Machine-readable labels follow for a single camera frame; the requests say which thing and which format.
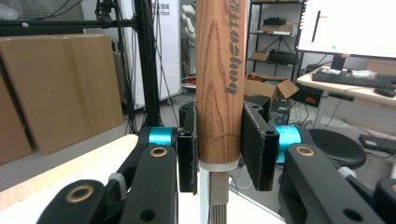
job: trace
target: bolt hole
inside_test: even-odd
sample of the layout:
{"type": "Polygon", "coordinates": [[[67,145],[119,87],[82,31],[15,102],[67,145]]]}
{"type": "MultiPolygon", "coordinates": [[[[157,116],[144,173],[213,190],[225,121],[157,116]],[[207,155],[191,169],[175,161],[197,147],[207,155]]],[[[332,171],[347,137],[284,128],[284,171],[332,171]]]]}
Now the bolt hole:
{"type": "Polygon", "coordinates": [[[363,221],[361,214],[357,213],[356,211],[354,211],[352,209],[344,209],[343,212],[349,219],[352,219],[354,221],[363,221]]]}
{"type": "Polygon", "coordinates": [[[78,189],[73,193],[74,198],[80,198],[83,197],[85,194],[88,193],[87,189],[78,189]]]}
{"type": "Polygon", "coordinates": [[[274,131],[271,131],[271,130],[265,131],[265,133],[266,133],[266,134],[275,134],[275,132],[274,132],[274,131]]]}
{"type": "Polygon", "coordinates": [[[152,149],[150,151],[150,154],[153,157],[162,157],[162,156],[166,155],[167,152],[168,152],[168,150],[164,147],[155,147],[154,149],[152,149]]]}
{"type": "Polygon", "coordinates": [[[140,213],[140,219],[142,221],[149,222],[155,218],[155,212],[152,209],[146,209],[142,213],[140,213]]]}
{"type": "Polygon", "coordinates": [[[310,157],[310,156],[315,155],[315,151],[312,150],[312,149],[309,148],[309,147],[297,147],[296,150],[297,150],[298,153],[300,153],[300,154],[303,155],[303,156],[308,156],[308,157],[310,157]]]}

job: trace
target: shelving unit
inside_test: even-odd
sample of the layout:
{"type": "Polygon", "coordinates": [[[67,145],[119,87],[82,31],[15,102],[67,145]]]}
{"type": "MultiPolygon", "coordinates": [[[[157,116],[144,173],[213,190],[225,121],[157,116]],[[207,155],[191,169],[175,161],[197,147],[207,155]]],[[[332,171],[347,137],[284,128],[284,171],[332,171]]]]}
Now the shelving unit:
{"type": "Polygon", "coordinates": [[[291,74],[290,74],[290,79],[294,80],[294,74],[297,71],[301,70],[301,61],[303,60],[304,55],[302,53],[298,53],[295,52],[293,47],[290,46],[290,44],[287,43],[287,41],[285,41],[285,38],[295,38],[296,36],[292,36],[290,35],[273,35],[273,34],[267,34],[267,33],[263,33],[263,32],[258,32],[260,31],[262,25],[263,25],[263,21],[262,21],[262,6],[263,5],[273,5],[273,4],[277,4],[277,5],[290,5],[290,4],[299,4],[302,5],[303,2],[300,1],[267,1],[267,2],[258,2],[257,0],[254,2],[251,2],[250,4],[250,14],[249,14],[249,18],[248,18],[248,35],[247,35],[247,62],[253,62],[253,66],[252,66],[252,72],[256,71],[256,65],[257,63],[267,63],[267,64],[274,64],[275,65],[275,69],[274,69],[274,75],[276,76],[276,72],[277,72],[277,67],[279,65],[281,66],[288,66],[291,67],[291,74]],[[260,11],[259,11],[259,22],[257,24],[257,29],[255,29],[254,27],[251,27],[252,25],[252,9],[254,7],[259,7],[260,11]],[[260,60],[254,60],[252,59],[250,56],[253,52],[249,52],[248,51],[248,44],[249,44],[249,40],[252,36],[257,36],[256,37],[256,43],[255,43],[255,49],[254,52],[258,51],[258,50],[267,50],[270,51],[271,47],[274,47],[275,45],[277,45],[276,47],[274,47],[274,49],[276,50],[280,50],[281,45],[285,46],[290,52],[294,52],[295,56],[294,56],[294,60],[293,63],[276,63],[276,62],[271,62],[271,61],[260,61],[260,60]],[[267,45],[264,49],[259,49],[259,42],[262,38],[265,38],[266,36],[276,36],[275,41],[273,41],[271,44],[267,45]]]}

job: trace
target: cardboard box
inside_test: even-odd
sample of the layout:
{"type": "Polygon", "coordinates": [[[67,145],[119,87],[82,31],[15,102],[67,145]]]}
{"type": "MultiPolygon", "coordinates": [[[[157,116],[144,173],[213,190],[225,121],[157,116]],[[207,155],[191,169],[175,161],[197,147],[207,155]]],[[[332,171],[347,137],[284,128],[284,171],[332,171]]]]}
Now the cardboard box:
{"type": "Polygon", "coordinates": [[[396,62],[391,60],[369,59],[366,69],[379,74],[396,76],[396,62]]]}
{"type": "Polygon", "coordinates": [[[0,57],[45,155],[123,123],[108,35],[4,37],[0,57]]]}
{"type": "Polygon", "coordinates": [[[269,56],[270,56],[269,53],[266,51],[257,51],[251,55],[251,59],[257,61],[267,61],[269,56]]]}
{"type": "Polygon", "coordinates": [[[277,0],[253,0],[253,2],[276,2],[277,0]]]}
{"type": "Polygon", "coordinates": [[[0,164],[29,154],[32,149],[0,72],[0,164]]]}
{"type": "Polygon", "coordinates": [[[274,31],[279,31],[279,32],[292,32],[293,27],[292,25],[263,25],[262,30],[264,32],[267,32],[268,34],[273,34],[274,31]]]}
{"type": "Polygon", "coordinates": [[[263,73],[247,73],[245,79],[245,95],[259,94],[275,98],[289,99],[299,90],[288,78],[273,77],[263,73]]]}

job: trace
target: black office chair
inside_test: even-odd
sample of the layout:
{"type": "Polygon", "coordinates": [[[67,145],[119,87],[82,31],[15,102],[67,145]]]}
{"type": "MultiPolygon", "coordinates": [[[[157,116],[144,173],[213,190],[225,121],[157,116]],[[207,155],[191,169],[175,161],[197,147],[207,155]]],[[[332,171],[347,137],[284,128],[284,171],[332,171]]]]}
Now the black office chair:
{"type": "Polygon", "coordinates": [[[356,169],[366,162],[363,148],[352,139],[328,130],[309,129],[315,145],[341,166],[356,169]]]}

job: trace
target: computer monitor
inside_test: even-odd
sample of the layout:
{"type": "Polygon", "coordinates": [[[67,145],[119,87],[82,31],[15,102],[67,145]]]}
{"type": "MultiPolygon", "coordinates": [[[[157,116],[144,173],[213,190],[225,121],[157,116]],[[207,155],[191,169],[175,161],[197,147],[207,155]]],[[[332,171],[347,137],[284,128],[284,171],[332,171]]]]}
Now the computer monitor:
{"type": "Polygon", "coordinates": [[[396,59],[395,6],[389,0],[304,0],[296,49],[333,54],[337,70],[350,56],[396,59]]]}

